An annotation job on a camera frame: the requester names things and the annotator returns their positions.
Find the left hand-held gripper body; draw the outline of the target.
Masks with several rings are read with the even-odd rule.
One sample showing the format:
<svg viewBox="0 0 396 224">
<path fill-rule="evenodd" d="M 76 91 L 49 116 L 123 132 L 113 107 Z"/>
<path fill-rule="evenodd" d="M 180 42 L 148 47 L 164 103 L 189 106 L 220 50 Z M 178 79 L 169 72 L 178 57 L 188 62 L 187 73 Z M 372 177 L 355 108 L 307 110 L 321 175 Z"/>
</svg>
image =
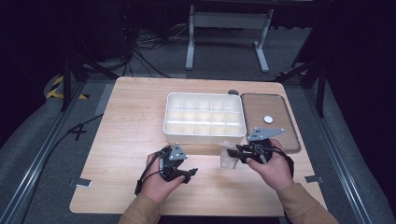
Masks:
<svg viewBox="0 0 396 224">
<path fill-rule="evenodd" d="M 160 152 L 160 165 L 159 171 L 163 180 L 170 182 L 183 175 L 178 166 L 187 159 L 187 155 L 182 150 L 178 143 L 173 146 L 164 147 Z"/>
</svg>

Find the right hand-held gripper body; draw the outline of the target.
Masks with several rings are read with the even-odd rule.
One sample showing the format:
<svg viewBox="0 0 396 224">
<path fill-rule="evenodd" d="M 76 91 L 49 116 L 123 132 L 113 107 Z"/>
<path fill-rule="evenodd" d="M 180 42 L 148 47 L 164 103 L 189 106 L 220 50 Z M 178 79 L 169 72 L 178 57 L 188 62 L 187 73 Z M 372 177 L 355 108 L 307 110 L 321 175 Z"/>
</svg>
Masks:
<svg viewBox="0 0 396 224">
<path fill-rule="evenodd" d="M 284 132 L 283 129 L 266 129 L 255 127 L 248 135 L 247 145 L 242 146 L 242 152 L 254 161 L 265 164 L 271 160 L 273 153 L 282 156 L 285 153 L 278 147 L 273 147 L 270 138 Z"/>
</svg>

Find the beige sock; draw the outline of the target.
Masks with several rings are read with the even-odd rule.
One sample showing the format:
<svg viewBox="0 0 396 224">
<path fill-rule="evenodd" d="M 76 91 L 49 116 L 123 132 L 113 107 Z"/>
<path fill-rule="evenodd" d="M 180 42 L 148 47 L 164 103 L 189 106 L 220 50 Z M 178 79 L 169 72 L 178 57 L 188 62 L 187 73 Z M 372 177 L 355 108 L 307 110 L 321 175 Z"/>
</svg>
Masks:
<svg viewBox="0 0 396 224">
<path fill-rule="evenodd" d="M 237 162 L 239 161 L 238 158 L 232 158 L 228 154 L 228 150 L 237 150 L 236 144 L 224 141 L 221 144 L 221 151 L 220 151 L 220 167 L 227 168 L 227 169 L 234 169 L 236 167 Z"/>
</svg>

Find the white divided storage box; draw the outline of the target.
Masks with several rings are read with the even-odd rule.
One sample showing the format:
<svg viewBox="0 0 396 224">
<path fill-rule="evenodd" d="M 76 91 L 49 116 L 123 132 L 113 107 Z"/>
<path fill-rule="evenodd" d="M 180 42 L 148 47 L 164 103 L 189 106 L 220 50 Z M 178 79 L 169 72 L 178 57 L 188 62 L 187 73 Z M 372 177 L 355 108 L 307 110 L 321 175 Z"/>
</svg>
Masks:
<svg viewBox="0 0 396 224">
<path fill-rule="evenodd" d="M 163 132 L 169 143 L 239 144 L 247 133 L 241 98 L 232 94 L 169 93 Z"/>
</svg>

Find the person's right hand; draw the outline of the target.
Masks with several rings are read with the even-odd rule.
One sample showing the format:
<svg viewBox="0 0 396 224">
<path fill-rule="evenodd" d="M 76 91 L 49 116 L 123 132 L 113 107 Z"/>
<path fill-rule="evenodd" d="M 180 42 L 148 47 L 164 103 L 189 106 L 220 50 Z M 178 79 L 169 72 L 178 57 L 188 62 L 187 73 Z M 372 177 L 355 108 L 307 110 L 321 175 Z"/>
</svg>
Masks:
<svg viewBox="0 0 396 224">
<path fill-rule="evenodd" d="M 263 181 L 275 191 L 281 191 L 294 183 L 287 160 L 278 153 L 274 153 L 271 160 L 265 164 L 248 158 L 247 165 L 256 171 Z"/>
</svg>

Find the person's left hand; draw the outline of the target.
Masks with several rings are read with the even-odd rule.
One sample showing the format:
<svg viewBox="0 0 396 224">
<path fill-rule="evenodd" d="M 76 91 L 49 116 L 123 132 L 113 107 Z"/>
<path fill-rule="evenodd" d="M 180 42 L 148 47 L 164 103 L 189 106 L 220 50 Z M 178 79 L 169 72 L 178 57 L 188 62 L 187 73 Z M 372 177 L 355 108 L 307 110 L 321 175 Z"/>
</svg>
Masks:
<svg viewBox="0 0 396 224">
<path fill-rule="evenodd" d="M 177 178 L 170 182 L 163 180 L 159 172 L 159 159 L 154 154 L 148 155 L 147 168 L 140 193 L 161 204 L 182 182 Z"/>
</svg>

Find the clear plastic box lid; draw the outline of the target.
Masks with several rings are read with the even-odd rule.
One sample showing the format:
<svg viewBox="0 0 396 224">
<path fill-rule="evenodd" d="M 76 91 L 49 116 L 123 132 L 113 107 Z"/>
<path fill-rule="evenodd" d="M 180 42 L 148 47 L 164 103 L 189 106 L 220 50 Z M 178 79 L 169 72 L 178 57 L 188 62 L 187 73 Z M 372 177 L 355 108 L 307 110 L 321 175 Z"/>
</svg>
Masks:
<svg viewBox="0 0 396 224">
<path fill-rule="evenodd" d="M 247 136 L 263 129 L 262 136 L 278 140 L 286 153 L 298 153 L 301 143 L 285 99 L 278 94 L 243 93 L 241 100 Z"/>
</svg>

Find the grey tape piece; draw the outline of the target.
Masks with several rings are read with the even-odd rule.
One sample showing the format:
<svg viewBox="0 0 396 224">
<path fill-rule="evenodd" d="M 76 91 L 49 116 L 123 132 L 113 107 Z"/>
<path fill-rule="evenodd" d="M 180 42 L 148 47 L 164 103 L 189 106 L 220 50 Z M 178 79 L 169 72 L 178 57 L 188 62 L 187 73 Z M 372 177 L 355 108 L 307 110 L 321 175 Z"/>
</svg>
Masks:
<svg viewBox="0 0 396 224">
<path fill-rule="evenodd" d="M 72 178 L 68 182 L 68 185 L 71 187 L 89 188 L 91 186 L 91 184 L 92 184 L 91 180 L 85 179 L 85 178 Z"/>
<path fill-rule="evenodd" d="M 319 175 L 305 176 L 304 179 L 306 183 L 313 183 L 313 182 L 318 182 L 319 184 L 324 183 L 322 176 Z"/>
</svg>

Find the black tripod stand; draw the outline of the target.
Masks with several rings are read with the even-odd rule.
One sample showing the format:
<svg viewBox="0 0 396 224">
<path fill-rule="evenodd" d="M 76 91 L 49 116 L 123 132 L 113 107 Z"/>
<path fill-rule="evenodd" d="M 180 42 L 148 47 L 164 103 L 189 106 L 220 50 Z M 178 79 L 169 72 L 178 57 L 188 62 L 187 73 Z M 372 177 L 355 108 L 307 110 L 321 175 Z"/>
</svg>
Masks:
<svg viewBox="0 0 396 224">
<path fill-rule="evenodd" d="M 304 73 L 304 77 L 300 81 L 300 86 L 303 89 L 311 89 L 315 83 L 318 83 L 315 106 L 318 114 L 323 118 L 324 94 L 326 86 L 325 62 L 313 61 L 304 63 L 296 68 L 293 68 L 289 72 L 281 72 L 276 76 L 274 82 L 282 83 L 283 81 L 286 81 L 301 73 Z"/>
<path fill-rule="evenodd" d="M 72 79 L 74 77 L 77 83 L 85 83 L 88 80 L 88 74 L 84 64 L 89 65 L 94 70 L 99 73 L 109 77 L 110 79 L 117 79 L 118 76 L 111 72 L 110 70 L 104 68 L 99 63 L 96 63 L 93 60 L 88 59 L 87 57 L 77 54 L 77 53 L 68 53 L 63 62 L 63 77 L 64 77 L 64 98 L 62 111 L 65 111 L 67 107 L 71 104 L 72 101 Z"/>
</svg>

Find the yellow and black floor tape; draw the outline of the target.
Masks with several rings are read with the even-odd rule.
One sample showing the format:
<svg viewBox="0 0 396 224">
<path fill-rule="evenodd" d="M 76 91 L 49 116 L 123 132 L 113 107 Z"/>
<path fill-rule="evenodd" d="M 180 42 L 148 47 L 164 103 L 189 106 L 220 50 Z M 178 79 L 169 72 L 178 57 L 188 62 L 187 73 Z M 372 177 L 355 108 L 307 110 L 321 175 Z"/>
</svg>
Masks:
<svg viewBox="0 0 396 224">
<path fill-rule="evenodd" d="M 47 98 L 59 98 L 63 99 L 64 95 L 60 92 L 58 92 L 58 88 L 61 86 L 61 84 L 64 81 L 64 76 L 59 75 L 53 82 L 52 86 L 49 89 L 49 92 L 47 93 L 46 97 Z"/>
</svg>

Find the aluminium floor rail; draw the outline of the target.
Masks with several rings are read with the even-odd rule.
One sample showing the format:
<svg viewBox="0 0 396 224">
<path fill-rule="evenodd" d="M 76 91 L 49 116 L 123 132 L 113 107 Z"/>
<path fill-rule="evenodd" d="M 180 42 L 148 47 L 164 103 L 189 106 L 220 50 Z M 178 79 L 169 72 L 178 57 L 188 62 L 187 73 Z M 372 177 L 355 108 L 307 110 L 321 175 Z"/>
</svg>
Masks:
<svg viewBox="0 0 396 224">
<path fill-rule="evenodd" d="M 21 183 L 19 184 L 13 197 L 8 203 L 2 216 L 0 216 L 0 224 L 12 224 L 17 214 L 20 212 L 23 204 L 30 197 L 31 189 L 36 185 L 37 179 L 39 178 L 40 174 L 44 169 L 45 160 L 50 156 L 51 151 L 54 149 L 55 140 L 60 134 L 60 131 L 67 119 L 67 116 L 69 115 L 73 105 L 78 100 L 78 97 L 80 96 L 84 88 L 85 83 L 79 82 L 71 91 L 68 105 L 66 106 L 65 110 L 61 111 L 56 117 L 56 120 L 50 128 L 44 143 L 38 150 L 35 159 L 25 172 Z"/>
<path fill-rule="evenodd" d="M 344 189 L 346 197 L 351 205 L 351 208 L 354 212 L 356 219 L 359 224 L 373 224 L 368 211 L 363 204 L 361 196 L 358 192 L 357 185 L 355 180 L 350 173 L 347 165 L 343 161 L 343 158 L 338 150 L 338 146 L 336 145 L 331 130 L 328 127 L 328 124 L 323 118 L 316 106 L 316 99 L 314 94 L 310 90 L 303 90 L 304 96 L 309 104 L 311 111 L 314 113 L 315 121 L 318 123 L 321 133 L 324 135 L 324 139 L 328 146 L 328 154 L 332 161 L 333 167 L 340 179 L 341 185 Z"/>
</svg>

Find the grey metal table frame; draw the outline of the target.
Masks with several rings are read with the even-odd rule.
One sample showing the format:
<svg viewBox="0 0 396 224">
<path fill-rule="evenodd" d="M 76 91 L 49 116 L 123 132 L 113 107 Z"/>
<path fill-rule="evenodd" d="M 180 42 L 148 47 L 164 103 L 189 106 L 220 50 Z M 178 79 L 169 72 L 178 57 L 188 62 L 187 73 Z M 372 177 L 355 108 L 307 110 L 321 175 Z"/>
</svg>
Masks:
<svg viewBox="0 0 396 224">
<path fill-rule="evenodd" d="M 190 6 L 189 15 L 189 44 L 185 68 L 191 70 L 194 60 L 194 30 L 196 28 L 232 28 L 232 29 L 255 29 L 261 30 L 261 37 L 253 43 L 261 70 L 263 73 L 269 72 L 263 45 L 267 36 L 274 11 L 269 9 L 264 14 L 247 14 L 231 12 L 204 12 L 197 11 L 194 5 Z"/>
</svg>

